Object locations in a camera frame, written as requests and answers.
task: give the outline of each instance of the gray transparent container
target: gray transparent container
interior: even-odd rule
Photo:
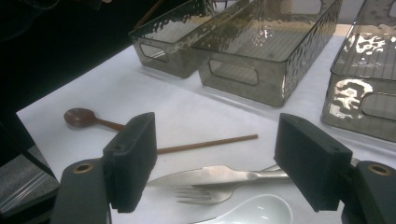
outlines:
[[[321,119],[396,142],[396,18],[393,0],[366,1],[332,65]]]
[[[248,5],[239,0],[221,12],[212,0],[190,0],[129,33],[140,62],[171,75],[187,78],[200,61],[191,45]]]
[[[318,1],[315,14],[255,0],[192,47],[204,60],[204,86],[281,107],[335,31],[341,0]]]

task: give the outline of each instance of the metal knife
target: metal knife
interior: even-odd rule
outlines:
[[[148,187],[174,187],[187,185],[211,185],[250,181],[284,180],[289,176],[280,168],[269,167],[263,171],[235,171],[227,166],[206,166],[172,175],[166,175],[147,183]]]

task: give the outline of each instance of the dark background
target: dark background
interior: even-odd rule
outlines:
[[[61,0],[31,26],[30,16],[36,11],[4,7],[16,0],[0,1],[0,29],[4,31],[8,21],[24,21],[20,23],[27,28],[0,43],[1,166],[35,144],[16,112],[132,45],[128,33],[158,0],[113,0],[100,10]],[[183,2],[165,0],[150,20]]]

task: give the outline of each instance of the knife blade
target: knife blade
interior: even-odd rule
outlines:
[[[187,185],[211,185],[250,181],[289,179],[283,170],[235,171],[227,166],[206,166],[159,177],[147,183],[148,187],[174,187]]]

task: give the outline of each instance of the table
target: table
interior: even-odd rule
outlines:
[[[330,66],[343,39],[341,35],[332,37],[282,108],[203,88],[197,72],[187,79],[180,79],[144,67],[134,48],[129,47],[25,107],[17,115],[58,180],[68,165],[101,157],[102,149],[116,135],[116,132],[101,126],[85,129],[68,127],[63,115],[74,107],[92,109],[100,119],[118,123],[126,123],[142,113],[154,112],[158,148],[254,133],[259,135],[257,140],[159,155],[150,179],[209,165],[222,164],[241,171],[261,170],[273,165],[280,113],[310,120],[353,150],[354,157],[361,161],[378,161],[396,167],[395,143],[320,122]],[[112,219],[116,224],[192,223],[220,216],[258,194],[275,194],[288,202],[294,223],[341,223],[341,203],[337,212],[317,214],[291,182],[241,186],[231,199],[215,205],[177,203],[171,189],[146,188],[132,214],[112,211]]]

